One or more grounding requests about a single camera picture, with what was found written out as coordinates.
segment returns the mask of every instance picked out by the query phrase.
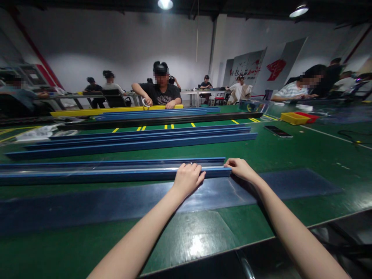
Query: black smartphone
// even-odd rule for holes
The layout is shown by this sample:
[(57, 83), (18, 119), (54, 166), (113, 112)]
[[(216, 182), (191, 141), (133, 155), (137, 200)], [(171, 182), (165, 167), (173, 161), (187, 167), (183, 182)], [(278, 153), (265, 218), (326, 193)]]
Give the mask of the black smartphone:
[(265, 129), (269, 130), (270, 132), (274, 133), (280, 138), (293, 138), (290, 134), (287, 134), (283, 130), (280, 130), (279, 128), (275, 126), (264, 126)]

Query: table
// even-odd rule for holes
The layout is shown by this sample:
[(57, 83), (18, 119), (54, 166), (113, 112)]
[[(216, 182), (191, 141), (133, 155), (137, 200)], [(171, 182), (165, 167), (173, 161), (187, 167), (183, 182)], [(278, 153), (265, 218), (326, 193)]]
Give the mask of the table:
[[(237, 110), (237, 106), (221, 107), (222, 113)], [(240, 157), (246, 159), (257, 172), (308, 167), (344, 189), (341, 194), (285, 201), (289, 209), (308, 227), (372, 208), (372, 172), (370, 171), (372, 150), (355, 147), (337, 135), (337, 131), (342, 129), (359, 132), (371, 131), (372, 122), (346, 125), (314, 123), (306, 126), (292, 126), (275, 120), (281, 112), (294, 110), (296, 110), (294, 106), (271, 106), (265, 114), (271, 118), (262, 117), (256, 120), (259, 122), (249, 119), (237, 120), (239, 123), (248, 123), (252, 127), (252, 132), (258, 132), (258, 137), (254, 141), (54, 158), (33, 162)], [(233, 124), (233, 122), (195, 123), (195, 126), (219, 124)], [(263, 128), (266, 124), (283, 129), (293, 135), (293, 139), (280, 139), (274, 136)], [(174, 126), (175, 128), (191, 127), (191, 124)], [(146, 127), (147, 129), (164, 129), (164, 126)], [(135, 130), (137, 130), (136, 127), (118, 131)], [(82, 133), (107, 132), (113, 132), (113, 130), (82, 131)], [(20, 149), (20, 145), (0, 147), (0, 160), (3, 163), (9, 162), (2, 154)], [(148, 183), (1, 187), (0, 198), (54, 195), (143, 184)], [(0, 238), (2, 273), (10, 278), (86, 277), (137, 221), (109, 222)], [(143, 274), (237, 249), (272, 237), (274, 234), (257, 205), (176, 214), (157, 242), (143, 269)]]
[[(138, 104), (141, 103), (140, 99), (138, 98), (139, 102), (137, 101), (138, 95), (134, 92), (127, 92), (127, 96), (131, 96), (134, 101), (134, 105), (138, 107)], [(76, 105), (79, 107), (79, 109), (84, 109), (83, 106), (80, 104), (79, 99), (85, 98), (88, 100), (91, 107), (93, 107), (91, 98), (102, 98), (102, 94), (96, 94), (96, 95), (79, 95), (79, 94), (68, 94), (68, 95), (52, 95), (50, 96), (51, 100), (55, 100), (58, 104), (58, 106), (61, 108), (61, 110), (66, 110), (66, 108), (63, 106), (61, 99), (74, 99)]]

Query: black cable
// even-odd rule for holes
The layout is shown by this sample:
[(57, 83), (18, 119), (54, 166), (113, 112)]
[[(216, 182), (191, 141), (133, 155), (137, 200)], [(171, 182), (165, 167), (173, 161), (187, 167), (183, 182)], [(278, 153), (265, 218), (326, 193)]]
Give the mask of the black cable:
[(361, 144), (362, 143), (364, 145), (372, 145), (372, 143), (365, 143), (365, 142), (361, 142), (361, 141), (355, 140), (352, 136), (350, 136), (347, 133), (353, 133), (353, 134), (357, 134), (357, 135), (361, 135), (361, 136), (372, 136), (372, 134), (365, 134), (365, 133), (360, 133), (360, 132), (355, 132), (355, 131), (349, 131), (349, 130), (340, 130), (337, 133), (339, 135), (342, 135), (342, 136), (347, 137), (354, 144)]

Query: hand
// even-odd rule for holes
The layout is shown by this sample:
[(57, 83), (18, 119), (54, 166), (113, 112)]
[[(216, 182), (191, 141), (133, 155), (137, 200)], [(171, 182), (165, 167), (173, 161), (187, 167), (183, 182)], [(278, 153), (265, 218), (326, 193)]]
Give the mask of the hand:
[(148, 106), (152, 107), (152, 100), (148, 95), (145, 97), (145, 102)]
[(173, 109), (176, 106), (176, 101), (170, 101), (168, 104), (165, 105), (165, 109)]
[(230, 158), (224, 164), (224, 167), (231, 168), (233, 174), (249, 182), (254, 182), (260, 178), (244, 159)]
[(206, 172), (202, 172), (200, 174), (201, 171), (201, 165), (186, 165), (185, 163), (183, 163), (177, 170), (172, 190), (176, 191), (182, 196), (183, 199), (185, 199), (204, 180)]

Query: green table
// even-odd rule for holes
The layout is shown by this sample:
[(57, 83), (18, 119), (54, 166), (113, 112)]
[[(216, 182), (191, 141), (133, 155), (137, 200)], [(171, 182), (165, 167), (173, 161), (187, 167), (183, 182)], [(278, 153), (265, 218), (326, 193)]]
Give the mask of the green table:
[[(236, 106), (221, 107), (223, 113), (237, 110)], [(275, 106), (271, 107), (266, 115), (280, 116), (281, 112), (293, 110), (294, 108), (289, 106)], [(239, 123), (250, 123), (252, 132), (258, 132), (258, 137), (254, 141), (54, 158), (34, 162), (240, 157), (246, 159), (257, 172), (308, 167), (344, 189), (341, 194), (285, 201), (306, 226), (315, 226), (372, 207), (370, 171), (372, 150), (356, 147), (350, 142), (333, 137), (337, 136), (337, 131), (341, 129), (371, 131), (371, 122), (348, 125), (311, 124), (307, 127), (312, 129), (307, 129), (282, 121), (274, 122), (270, 118), (265, 119), (268, 122), (265, 122), (264, 118), (258, 119), (260, 122), (248, 119), (237, 120)], [(263, 126), (267, 123), (290, 133), (293, 139), (280, 139), (264, 130)], [(196, 126), (216, 124), (233, 124), (233, 122), (195, 123)], [(191, 124), (174, 126), (175, 128), (191, 127)], [(164, 126), (146, 127), (146, 130), (148, 129), (164, 129)], [(106, 132), (112, 130), (84, 131), (84, 133)], [(20, 145), (5, 145), (0, 147), (0, 154), (21, 149)], [(0, 155), (0, 161), (10, 162), (3, 155)], [(53, 195), (143, 184), (148, 182), (1, 187), (0, 198)], [(0, 274), (6, 274), (6, 278), (26, 276), (28, 278), (84, 278), (137, 221), (109, 222), (2, 237), (0, 238), (2, 263)], [(143, 269), (143, 274), (272, 237), (274, 237), (273, 232), (257, 205), (176, 214), (156, 244)]]

